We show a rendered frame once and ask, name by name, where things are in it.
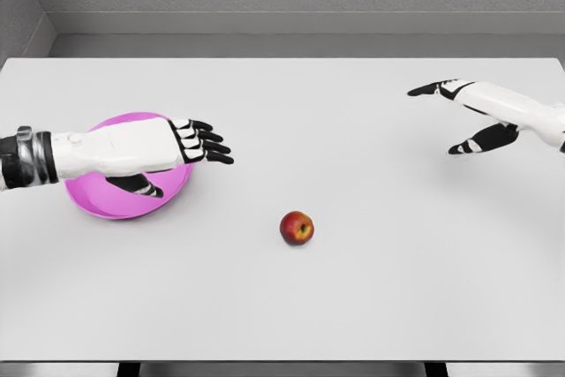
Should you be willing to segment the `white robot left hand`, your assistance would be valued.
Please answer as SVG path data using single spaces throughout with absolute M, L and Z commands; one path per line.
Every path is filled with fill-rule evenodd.
M 101 129 L 104 144 L 96 170 L 126 192 L 160 199 L 163 190 L 147 173 L 173 170 L 196 162 L 231 165 L 231 150 L 213 126 L 188 118 L 155 117 Z

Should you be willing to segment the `pink plate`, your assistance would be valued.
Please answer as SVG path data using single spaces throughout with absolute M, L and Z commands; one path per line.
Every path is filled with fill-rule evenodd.
M 87 133 L 104 138 L 101 134 L 101 129 L 104 127 L 155 117 L 166 118 L 148 112 L 128 113 L 107 119 Z M 121 220 L 137 218 L 163 207 L 180 192 L 191 170 L 192 166 L 186 164 L 173 170 L 147 173 L 146 177 L 163 190 L 163 197 L 160 199 L 121 190 L 108 183 L 105 176 L 99 172 L 89 172 L 82 177 L 66 179 L 64 184 L 70 198 L 80 209 L 101 218 Z

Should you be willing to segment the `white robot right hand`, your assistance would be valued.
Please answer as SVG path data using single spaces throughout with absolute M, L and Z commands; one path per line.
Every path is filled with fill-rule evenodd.
M 550 146 L 553 105 L 545 105 L 493 83 L 464 79 L 437 81 L 407 92 L 410 97 L 436 94 L 496 120 L 495 124 L 450 147 L 449 155 L 478 154 L 505 147 L 515 142 L 525 130 L 534 132 Z

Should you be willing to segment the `red apple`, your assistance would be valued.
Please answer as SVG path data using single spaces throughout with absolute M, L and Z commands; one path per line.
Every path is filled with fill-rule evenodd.
M 313 238 L 313 220 L 303 212 L 290 211 L 280 221 L 279 231 L 288 245 L 304 245 Z

